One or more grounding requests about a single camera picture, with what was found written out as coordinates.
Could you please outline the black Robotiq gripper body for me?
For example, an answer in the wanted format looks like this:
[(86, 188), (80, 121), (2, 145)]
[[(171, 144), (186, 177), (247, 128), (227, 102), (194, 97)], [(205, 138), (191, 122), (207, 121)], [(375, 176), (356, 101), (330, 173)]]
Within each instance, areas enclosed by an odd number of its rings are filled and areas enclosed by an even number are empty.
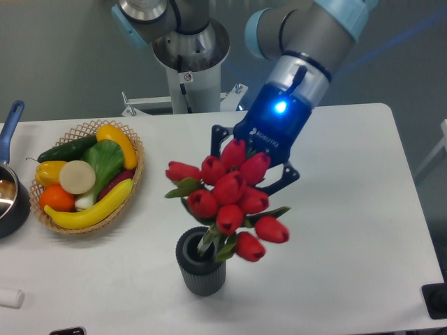
[(234, 126), (233, 134), (255, 152), (265, 152), (274, 167), (289, 159), (291, 147), (310, 115), (308, 104), (273, 84), (265, 84), (245, 117)]

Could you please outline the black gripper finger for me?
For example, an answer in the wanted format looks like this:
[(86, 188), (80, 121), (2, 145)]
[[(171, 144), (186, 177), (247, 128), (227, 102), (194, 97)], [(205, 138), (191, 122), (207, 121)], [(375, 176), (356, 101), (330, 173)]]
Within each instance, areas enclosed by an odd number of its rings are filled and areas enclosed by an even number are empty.
[(221, 146), (226, 139), (233, 135), (233, 127), (225, 127), (215, 124), (211, 130), (210, 155), (220, 157)]
[(300, 178), (299, 172), (293, 167), (293, 165), (286, 161), (283, 164), (283, 170), (281, 177), (274, 183), (270, 184), (269, 186), (256, 186), (255, 189), (258, 191), (266, 193), (268, 196), (271, 196), (280, 190), (286, 188), (287, 186), (291, 185), (295, 181), (297, 181)]

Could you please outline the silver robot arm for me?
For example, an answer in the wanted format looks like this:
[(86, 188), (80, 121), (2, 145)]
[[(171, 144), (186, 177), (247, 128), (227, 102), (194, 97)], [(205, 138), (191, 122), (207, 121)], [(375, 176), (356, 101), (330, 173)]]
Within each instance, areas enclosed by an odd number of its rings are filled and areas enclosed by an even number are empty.
[[(229, 136), (266, 153), (283, 174), (274, 194), (298, 180), (291, 147), (358, 41), (375, 1), (292, 1), (254, 13), (244, 39), (255, 57), (275, 61), (270, 76), (235, 126), (212, 129), (212, 155)], [(221, 110), (221, 64), (230, 41), (208, 1), (117, 1), (112, 16), (131, 44), (151, 45), (166, 70), (173, 112)]]

